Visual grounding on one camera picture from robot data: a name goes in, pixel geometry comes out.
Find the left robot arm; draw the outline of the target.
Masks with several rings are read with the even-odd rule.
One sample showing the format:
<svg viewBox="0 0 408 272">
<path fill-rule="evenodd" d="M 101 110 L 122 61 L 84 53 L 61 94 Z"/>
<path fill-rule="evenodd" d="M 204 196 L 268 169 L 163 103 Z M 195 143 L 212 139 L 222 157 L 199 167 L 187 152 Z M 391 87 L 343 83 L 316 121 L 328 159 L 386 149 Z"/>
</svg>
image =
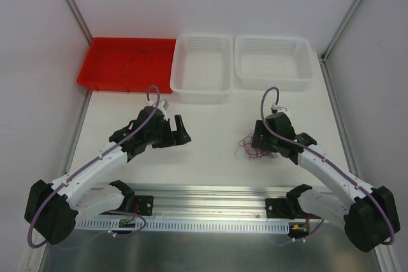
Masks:
<svg viewBox="0 0 408 272">
<path fill-rule="evenodd" d="M 168 148 L 185 145 L 191 137 L 182 116 L 175 115 L 171 129 L 164 108 L 144 107 L 137 118 L 115 131 L 102 149 L 76 171 L 70 171 L 50 183 L 38 180 L 29 191 L 24 213 L 29 223 L 27 242 L 31 248 L 57 245 L 74 228 L 101 213 L 117 211 L 135 214 L 140 204 L 133 189 L 116 180 L 101 190 L 91 189 L 112 171 L 144 153 L 147 147 Z"/>
</svg>

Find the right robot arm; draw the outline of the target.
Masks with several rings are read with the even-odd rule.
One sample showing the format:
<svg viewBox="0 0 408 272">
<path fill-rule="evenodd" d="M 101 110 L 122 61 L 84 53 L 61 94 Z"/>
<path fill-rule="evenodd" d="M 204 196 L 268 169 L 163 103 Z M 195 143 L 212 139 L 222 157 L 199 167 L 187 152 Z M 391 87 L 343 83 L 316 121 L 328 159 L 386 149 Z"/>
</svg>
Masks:
<svg viewBox="0 0 408 272">
<path fill-rule="evenodd" d="M 334 194 L 325 196 L 310 185 L 301 184 L 287 192 L 281 204 L 273 208 L 276 215 L 294 219 L 309 213 L 320 217 L 343 229 L 349 241 L 362 252 L 394 242 L 400 221 L 393 193 L 342 171 L 314 138 L 305 132 L 295 133 L 285 113 L 276 112 L 257 120 L 251 147 L 289 159 Z"/>
</svg>

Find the white right mesh basket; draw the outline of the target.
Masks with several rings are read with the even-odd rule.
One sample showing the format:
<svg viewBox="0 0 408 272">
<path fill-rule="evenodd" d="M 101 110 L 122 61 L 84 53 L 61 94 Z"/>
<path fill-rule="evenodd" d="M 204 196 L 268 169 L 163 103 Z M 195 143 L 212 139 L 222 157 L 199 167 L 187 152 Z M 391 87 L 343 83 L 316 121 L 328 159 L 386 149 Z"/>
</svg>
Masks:
<svg viewBox="0 0 408 272">
<path fill-rule="evenodd" d="M 240 87 L 304 91 L 314 79 L 312 49 L 303 38 L 239 36 L 235 39 L 235 73 Z"/>
</svg>

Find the white mesh basket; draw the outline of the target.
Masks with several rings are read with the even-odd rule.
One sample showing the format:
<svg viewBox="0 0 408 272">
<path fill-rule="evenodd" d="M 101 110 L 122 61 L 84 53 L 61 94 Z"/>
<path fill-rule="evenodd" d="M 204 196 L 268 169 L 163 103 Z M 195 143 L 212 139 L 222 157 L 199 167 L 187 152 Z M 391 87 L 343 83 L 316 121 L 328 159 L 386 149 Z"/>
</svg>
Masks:
<svg viewBox="0 0 408 272">
<path fill-rule="evenodd" d="M 177 37 L 170 88 L 189 104 L 221 104 L 233 87 L 233 40 L 221 34 L 187 33 Z"/>
<path fill-rule="evenodd" d="M 239 36 L 235 39 L 235 73 L 240 87 L 304 91 L 314 79 L 312 49 L 303 38 Z"/>
</svg>

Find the white middle mesh basket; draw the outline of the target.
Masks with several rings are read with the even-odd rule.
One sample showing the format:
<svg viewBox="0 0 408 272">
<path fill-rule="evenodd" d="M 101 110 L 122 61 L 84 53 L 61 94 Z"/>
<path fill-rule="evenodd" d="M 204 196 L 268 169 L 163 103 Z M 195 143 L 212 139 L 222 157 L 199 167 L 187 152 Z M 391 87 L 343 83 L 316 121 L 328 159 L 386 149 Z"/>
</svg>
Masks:
<svg viewBox="0 0 408 272">
<path fill-rule="evenodd" d="M 221 104 L 233 87 L 233 40 L 221 34 L 187 33 L 177 37 L 170 88 L 189 104 Z"/>
</svg>

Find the red plastic tray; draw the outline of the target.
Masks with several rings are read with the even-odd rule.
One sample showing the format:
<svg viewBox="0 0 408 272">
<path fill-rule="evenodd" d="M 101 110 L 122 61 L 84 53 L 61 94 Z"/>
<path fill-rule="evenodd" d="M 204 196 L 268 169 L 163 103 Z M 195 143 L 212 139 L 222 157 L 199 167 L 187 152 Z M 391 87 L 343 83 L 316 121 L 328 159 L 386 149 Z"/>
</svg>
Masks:
<svg viewBox="0 0 408 272">
<path fill-rule="evenodd" d="M 146 92 L 150 85 L 170 94 L 175 39 L 108 38 L 92 40 L 77 83 L 87 90 Z"/>
</svg>

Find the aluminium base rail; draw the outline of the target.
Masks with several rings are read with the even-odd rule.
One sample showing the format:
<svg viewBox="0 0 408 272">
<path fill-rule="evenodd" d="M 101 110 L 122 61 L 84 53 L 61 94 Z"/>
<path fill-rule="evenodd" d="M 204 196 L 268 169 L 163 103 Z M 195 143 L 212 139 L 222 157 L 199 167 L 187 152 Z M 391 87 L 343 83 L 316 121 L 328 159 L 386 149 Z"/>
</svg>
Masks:
<svg viewBox="0 0 408 272">
<path fill-rule="evenodd" d="M 292 187 L 234 187 L 130 183 L 136 195 L 153 196 L 153 220 L 266 222 L 266 198 L 284 198 Z"/>
</svg>

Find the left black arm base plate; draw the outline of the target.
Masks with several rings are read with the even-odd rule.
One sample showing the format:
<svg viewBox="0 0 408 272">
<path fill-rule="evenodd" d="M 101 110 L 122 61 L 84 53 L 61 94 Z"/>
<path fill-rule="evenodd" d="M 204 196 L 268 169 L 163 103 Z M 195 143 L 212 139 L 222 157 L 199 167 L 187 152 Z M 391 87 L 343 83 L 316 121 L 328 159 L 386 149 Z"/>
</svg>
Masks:
<svg viewBox="0 0 408 272">
<path fill-rule="evenodd" d="M 131 211 L 141 216 L 152 216 L 154 196 L 135 195 L 131 202 Z"/>
</svg>

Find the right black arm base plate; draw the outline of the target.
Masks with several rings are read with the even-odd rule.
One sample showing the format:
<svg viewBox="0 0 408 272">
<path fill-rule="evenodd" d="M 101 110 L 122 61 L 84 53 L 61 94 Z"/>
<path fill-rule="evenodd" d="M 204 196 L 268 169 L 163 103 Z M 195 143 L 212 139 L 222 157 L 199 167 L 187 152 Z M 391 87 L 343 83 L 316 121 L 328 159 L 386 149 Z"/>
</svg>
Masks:
<svg viewBox="0 0 408 272">
<path fill-rule="evenodd" d="M 288 203 L 284 198 L 266 198 L 265 211 L 267 218 L 290 219 L 292 217 Z"/>
</svg>

